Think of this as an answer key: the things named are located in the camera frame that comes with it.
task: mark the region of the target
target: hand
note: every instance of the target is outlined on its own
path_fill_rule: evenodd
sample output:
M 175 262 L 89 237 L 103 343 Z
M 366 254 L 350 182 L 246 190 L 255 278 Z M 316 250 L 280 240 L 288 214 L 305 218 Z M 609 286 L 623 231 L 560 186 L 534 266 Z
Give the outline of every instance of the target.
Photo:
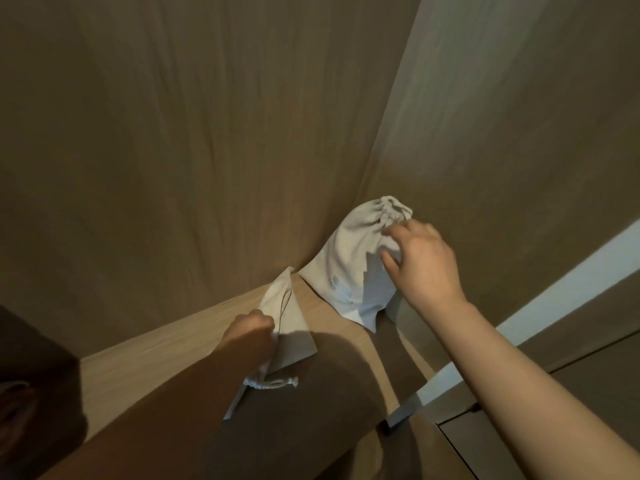
M 260 310 L 238 315 L 224 332 L 218 348 L 237 347 L 237 353 L 246 359 L 253 371 L 267 362 L 276 352 L 278 341 L 273 336 L 273 318 Z
M 382 234 L 398 243 L 402 264 L 386 251 L 382 262 L 396 288 L 423 318 L 467 302 L 456 256 L 431 224 L 410 219 L 384 228 Z

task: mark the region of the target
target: wooden shelf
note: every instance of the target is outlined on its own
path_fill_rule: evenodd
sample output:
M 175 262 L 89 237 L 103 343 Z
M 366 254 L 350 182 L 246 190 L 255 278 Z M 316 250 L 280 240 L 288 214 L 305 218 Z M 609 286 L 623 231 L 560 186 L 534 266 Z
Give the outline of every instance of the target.
M 300 385 L 249 390 L 206 446 L 213 476 L 313 478 L 433 375 L 383 314 L 378 332 L 338 315 L 298 276 L 294 292 L 318 353 L 286 369 Z M 81 362 L 83 407 L 95 435 L 181 370 L 206 356 L 231 320 L 267 286 L 130 339 Z

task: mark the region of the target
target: person's left hand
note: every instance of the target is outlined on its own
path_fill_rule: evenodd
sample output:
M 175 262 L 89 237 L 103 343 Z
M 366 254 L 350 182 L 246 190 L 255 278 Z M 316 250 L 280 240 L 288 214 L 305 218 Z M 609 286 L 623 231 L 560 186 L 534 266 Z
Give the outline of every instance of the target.
M 237 346 L 252 370 L 257 369 L 276 352 L 278 342 L 273 337 L 274 328 L 272 317 L 260 310 L 252 310 L 248 315 L 236 316 L 218 347 Z

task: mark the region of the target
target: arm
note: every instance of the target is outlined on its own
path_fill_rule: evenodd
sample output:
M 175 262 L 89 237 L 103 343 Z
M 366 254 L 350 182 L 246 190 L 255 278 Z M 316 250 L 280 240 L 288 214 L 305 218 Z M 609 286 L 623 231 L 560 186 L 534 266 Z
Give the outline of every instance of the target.
M 238 315 L 207 357 L 133 405 L 44 480 L 191 478 L 243 380 L 275 352 L 273 318 Z
M 467 302 L 453 251 L 433 226 L 383 231 L 402 264 L 382 260 L 396 287 L 446 348 L 520 466 L 535 479 L 640 478 L 640 455 Z

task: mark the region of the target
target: drawstring bag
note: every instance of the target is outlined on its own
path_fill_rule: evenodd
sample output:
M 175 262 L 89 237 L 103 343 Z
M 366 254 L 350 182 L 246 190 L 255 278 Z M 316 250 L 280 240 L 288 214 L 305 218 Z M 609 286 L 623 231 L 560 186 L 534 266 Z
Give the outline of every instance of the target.
M 412 213 L 391 196 L 359 205 L 299 275 L 341 316 L 375 332 L 376 314 L 396 292 L 380 252 L 401 259 L 397 243 L 380 232 Z
M 262 313 L 273 317 L 275 322 L 273 336 L 278 341 L 276 353 L 270 361 L 263 363 L 244 380 L 236 398 L 229 406 L 225 419 L 231 417 L 247 386 L 256 389 L 277 389 L 288 384 L 297 386 L 297 377 L 267 380 L 266 376 L 317 352 L 316 343 L 293 293 L 292 271 L 293 268 L 290 266 L 276 278 L 262 297 L 259 307 Z

